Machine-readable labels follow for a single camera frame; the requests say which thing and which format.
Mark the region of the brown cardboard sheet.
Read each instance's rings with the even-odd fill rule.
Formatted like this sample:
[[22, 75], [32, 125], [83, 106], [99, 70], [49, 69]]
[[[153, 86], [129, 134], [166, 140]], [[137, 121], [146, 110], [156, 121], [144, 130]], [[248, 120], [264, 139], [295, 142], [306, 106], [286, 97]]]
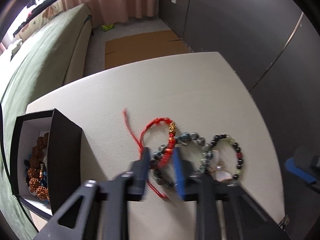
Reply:
[[171, 30], [131, 35], [105, 43], [105, 69], [190, 52], [184, 42]]

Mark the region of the dark grey wardrobe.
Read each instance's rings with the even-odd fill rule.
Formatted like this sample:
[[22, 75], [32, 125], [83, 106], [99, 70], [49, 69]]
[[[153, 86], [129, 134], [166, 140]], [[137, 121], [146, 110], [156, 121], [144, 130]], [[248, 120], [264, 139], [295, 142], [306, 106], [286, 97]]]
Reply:
[[319, 0], [159, 0], [194, 52], [219, 52], [253, 97], [280, 164], [319, 154]]

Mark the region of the green blanket bed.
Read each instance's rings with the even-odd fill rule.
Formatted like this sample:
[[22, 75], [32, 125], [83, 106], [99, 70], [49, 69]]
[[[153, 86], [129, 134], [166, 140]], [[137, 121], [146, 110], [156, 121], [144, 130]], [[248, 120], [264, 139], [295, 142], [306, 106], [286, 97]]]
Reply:
[[33, 239], [36, 229], [12, 195], [5, 171], [16, 117], [31, 102], [83, 77], [92, 15], [85, 3], [59, 13], [23, 42], [10, 62], [1, 63], [1, 213], [18, 239]]

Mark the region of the green yellow floor item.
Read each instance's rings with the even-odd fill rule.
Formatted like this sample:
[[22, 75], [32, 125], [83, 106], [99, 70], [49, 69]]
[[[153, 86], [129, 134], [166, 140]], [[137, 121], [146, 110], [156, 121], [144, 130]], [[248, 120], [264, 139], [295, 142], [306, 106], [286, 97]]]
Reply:
[[107, 31], [109, 31], [109, 30], [111, 30], [113, 28], [114, 28], [114, 24], [109, 24], [109, 25], [102, 24], [101, 25], [101, 29], [102, 29], [103, 32], [107, 32]]

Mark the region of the floral pillow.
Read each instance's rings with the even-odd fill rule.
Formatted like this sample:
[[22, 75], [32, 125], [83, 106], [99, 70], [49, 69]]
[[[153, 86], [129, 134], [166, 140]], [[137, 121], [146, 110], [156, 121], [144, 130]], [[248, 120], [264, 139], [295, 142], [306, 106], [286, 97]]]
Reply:
[[56, 17], [58, 14], [64, 12], [62, 1], [57, 0], [49, 7], [47, 7], [40, 14], [35, 16], [29, 23], [27, 23], [16, 35], [18, 39], [22, 41], [27, 40], [33, 33], [40, 30], [44, 25], [46, 25], [50, 20]]

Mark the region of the black jewelry box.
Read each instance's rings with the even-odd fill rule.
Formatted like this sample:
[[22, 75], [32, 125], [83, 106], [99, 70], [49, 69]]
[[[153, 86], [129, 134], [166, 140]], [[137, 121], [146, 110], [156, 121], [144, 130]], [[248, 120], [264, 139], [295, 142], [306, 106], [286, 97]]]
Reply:
[[[43, 150], [44, 184], [49, 200], [40, 200], [27, 184], [27, 167], [39, 137], [48, 137]], [[12, 190], [30, 211], [49, 220], [80, 186], [82, 128], [57, 109], [18, 116], [10, 149]]]

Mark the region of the white butterfly brooch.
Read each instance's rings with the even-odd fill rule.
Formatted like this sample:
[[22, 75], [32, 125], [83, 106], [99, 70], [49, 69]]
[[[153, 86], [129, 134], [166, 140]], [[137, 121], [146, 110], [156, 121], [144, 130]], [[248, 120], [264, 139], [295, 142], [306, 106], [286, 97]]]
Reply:
[[212, 151], [213, 158], [210, 161], [209, 171], [212, 177], [221, 183], [231, 181], [233, 175], [227, 170], [227, 167], [221, 157], [221, 154], [217, 150]]

